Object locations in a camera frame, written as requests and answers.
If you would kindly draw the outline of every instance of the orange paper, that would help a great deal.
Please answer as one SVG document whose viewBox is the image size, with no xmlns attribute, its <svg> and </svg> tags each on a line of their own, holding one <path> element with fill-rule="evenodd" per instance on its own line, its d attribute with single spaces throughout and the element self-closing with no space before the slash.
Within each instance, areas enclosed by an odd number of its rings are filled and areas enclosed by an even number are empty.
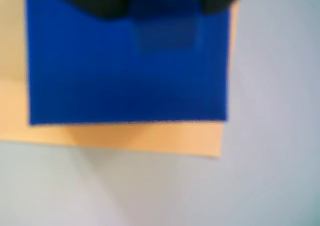
<svg viewBox="0 0 320 226">
<path fill-rule="evenodd" d="M 229 58 L 237 9 L 231 8 Z M 220 156 L 222 122 L 29 126 L 24 19 L 24 0 L 0 0 L 1 141 Z"/>
</svg>

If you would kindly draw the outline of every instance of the blue paper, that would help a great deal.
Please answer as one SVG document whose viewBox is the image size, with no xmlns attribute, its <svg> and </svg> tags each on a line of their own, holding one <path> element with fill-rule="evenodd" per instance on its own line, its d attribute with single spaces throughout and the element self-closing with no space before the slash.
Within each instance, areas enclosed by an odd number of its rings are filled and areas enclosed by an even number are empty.
<svg viewBox="0 0 320 226">
<path fill-rule="evenodd" d="M 102 21 L 26 2 L 31 124 L 227 119 L 228 10 L 191 0 L 152 15 L 133 0 L 129 17 Z"/>
</svg>

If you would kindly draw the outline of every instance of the light blue background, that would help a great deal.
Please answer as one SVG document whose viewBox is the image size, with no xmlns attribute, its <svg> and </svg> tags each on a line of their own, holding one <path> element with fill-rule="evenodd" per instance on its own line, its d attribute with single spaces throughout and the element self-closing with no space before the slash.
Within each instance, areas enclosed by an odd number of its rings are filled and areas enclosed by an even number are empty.
<svg viewBox="0 0 320 226">
<path fill-rule="evenodd" d="M 1 226 L 319 226 L 320 0 L 241 0 L 222 157 L 0 143 Z"/>
</svg>

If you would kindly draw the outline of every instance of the envelope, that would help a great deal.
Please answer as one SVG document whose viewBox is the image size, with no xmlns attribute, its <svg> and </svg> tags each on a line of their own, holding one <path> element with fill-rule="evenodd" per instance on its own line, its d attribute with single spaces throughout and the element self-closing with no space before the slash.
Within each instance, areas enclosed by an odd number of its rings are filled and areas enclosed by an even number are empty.
<svg viewBox="0 0 320 226">
<path fill-rule="evenodd" d="M 230 9 L 229 65 L 238 4 Z M 222 122 L 30 126 L 24 0 L 0 0 L 0 140 L 219 157 Z"/>
</svg>

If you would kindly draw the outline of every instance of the blue rectangle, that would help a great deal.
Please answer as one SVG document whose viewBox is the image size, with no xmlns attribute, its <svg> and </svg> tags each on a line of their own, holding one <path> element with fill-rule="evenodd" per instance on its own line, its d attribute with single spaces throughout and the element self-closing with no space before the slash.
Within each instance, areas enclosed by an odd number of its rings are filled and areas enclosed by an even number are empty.
<svg viewBox="0 0 320 226">
<path fill-rule="evenodd" d="M 197 14 L 186 47 L 149 52 L 130 17 L 26 2 L 31 124 L 226 120 L 229 11 Z"/>
</svg>

